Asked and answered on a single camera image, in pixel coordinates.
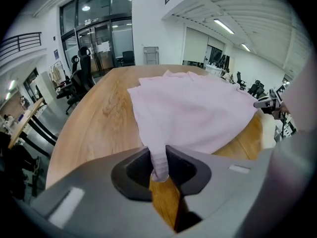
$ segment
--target white desk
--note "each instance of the white desk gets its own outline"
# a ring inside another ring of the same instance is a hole
[[[216,75],[218,77],[220,77],[220,75],[223,71],[226,72],[224,69],[218,68],[218,67],[213,66],[213,65],[208,65],[208,64],[206,64],[206,71],[208,71],[210,74]]]

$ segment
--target wooden table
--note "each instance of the wooden table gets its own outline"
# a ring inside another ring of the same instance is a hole
[[[104,76],[77,105],[54,148],[46,188],[86,161],[142,146],[134,119],[128,88],[141,77],[162,76],[165,71],[207,75],[194,66],[147,65],[116,68]],[[254,159],[261,149],[261,119],[255,115],[249,125],[216,154]],[[153,205],[174,228],[180,193],[171,179],[150,182]]]
[[[45,156],[49,157],[50,155],[44,151],[42,148],[34,144],[30,139],[27,138],[26,133],[23,132],[23,129],[27,124],[30,124],[30,126],[38,133],[40,134],[47,142],[51,143],[52,145],[55,145],[55,141],[57,140],[57,137],[54,136],[35,116],[36,111],[39,109],[43,102],[43,98],[40,98],[36,103],[34,103],[27,111],[25,111],[23,118],[16,126],[9,143],[9,149],[11,149],[19,137],[21,137],[26,143],[31,145],[34,149],[38,150],[40,153],[44,154]],[[38,126],[35,125],[35,123],[42,128],[44,132],[46,132],[50,137],[48,137]]]

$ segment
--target gray floor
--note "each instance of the gray floor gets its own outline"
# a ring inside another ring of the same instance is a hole
[[[66,123],[68,117],[72,113],[73,109],[71,108],[68,112],[69,115],[67,116],[65,111],[68,107],[67,99],[59,99],[51,102],[42,112],[42,114],[38,117],[40,122],[48,129],[51,133],[58,136],[61,132],[64,124]],[[36,145],[41,147],[43,150],[48,152],[49,154],[52,154],[53,152],[53,146],[49,144],[44,138],[42,138],[34,129],[31,129],[28,133],[28,139],[30,139],[32,142],[34,142]],[[41,193],[45,189],[45,182],[46,182],[46,176],[47,171],[49,167],[50,160],[48,157],[44,156],[34,148],[32,148],[27,143],[24,143],[23,146],[25,149],[31,154],[33,158],[40,157],[41,159],[41,168],[43,169],[43,172],[41,173],[37,186],[38,186],[38,194]],[[32,173],[28,172],[27,170],[23,170],[23,172],[28,176],[29,180],[28,182],[32,181]],[[31,196],[32,188],[26,187],[25,190],[25,197],[24,201],[26,203],[30,203],[34,198]]]

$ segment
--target fluorescent light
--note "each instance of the fluorescent light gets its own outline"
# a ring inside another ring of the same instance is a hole
[[[230,34],[234,34],[234,32],[232,32],[229,27],[227,27],[225,24],[223,24],[222,22],[219,21],[219,19],[214,19],[214,22],[216,22],[217,24],[219,24],[220,26],[222,26],[224,29],[226,29]]]
[[[247,51],[250,52],[250,50],[248,49],[248,47],[245,44],[241,44]]]
[[[90,7],[85,5],[84,7],[81,8],[83,11],[87,11],[87,10],[90,10]]]
[[[15,80],[11,81],[10,86],[9,86],[9,90],[11,90],[13,88]]]

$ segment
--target folded shirt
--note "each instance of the folded shirt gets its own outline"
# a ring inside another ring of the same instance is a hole
[[[128,89],[142,143],[151,153],[152,179],[168,178],[166,145],[212,154],[235,138],[257,111],[256,98],[215,76],[171,73],[140,78]]]

